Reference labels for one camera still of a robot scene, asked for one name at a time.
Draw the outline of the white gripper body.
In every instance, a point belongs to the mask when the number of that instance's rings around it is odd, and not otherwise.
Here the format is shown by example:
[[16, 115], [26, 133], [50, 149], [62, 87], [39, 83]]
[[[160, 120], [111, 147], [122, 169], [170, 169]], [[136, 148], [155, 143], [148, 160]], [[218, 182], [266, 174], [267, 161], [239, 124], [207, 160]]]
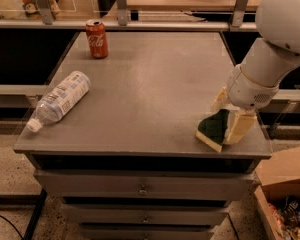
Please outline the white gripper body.
[[250, 80], [241, 70], [241, 65], [236, 65], [231, 72], [226, 85], [230, 102], [246, 110], [266, 107], [279, 90], [279, 86], [266, 87]]

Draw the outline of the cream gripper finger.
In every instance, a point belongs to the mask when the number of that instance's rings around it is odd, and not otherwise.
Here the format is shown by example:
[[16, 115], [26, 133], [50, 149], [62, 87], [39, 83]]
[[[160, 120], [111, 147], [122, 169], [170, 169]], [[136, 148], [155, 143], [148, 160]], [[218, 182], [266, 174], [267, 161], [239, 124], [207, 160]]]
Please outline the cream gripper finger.
[[236, 110], [228, 116], [227, 129], [223, 143], [233, 145], [238, 143], [257, 120], [254, 111]]
[[225, 108], [229, 104], [227, 88], [222, 87], [211, 105], [211, 111], [218, 112], [220, 109]]

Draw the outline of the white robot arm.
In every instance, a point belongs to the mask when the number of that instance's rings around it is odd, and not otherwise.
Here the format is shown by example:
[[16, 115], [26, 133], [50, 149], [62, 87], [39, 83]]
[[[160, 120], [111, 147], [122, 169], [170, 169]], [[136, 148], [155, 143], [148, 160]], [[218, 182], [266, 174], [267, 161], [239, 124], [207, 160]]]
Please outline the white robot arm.
[[216, 151], [242, 139], [256, 121], [256, 110], [267, 106], [283, 78], [300, 66], [300, 0], [263, 0], [255, 23], [260, 37], [212, 105], [225, 113], [212, 139]]

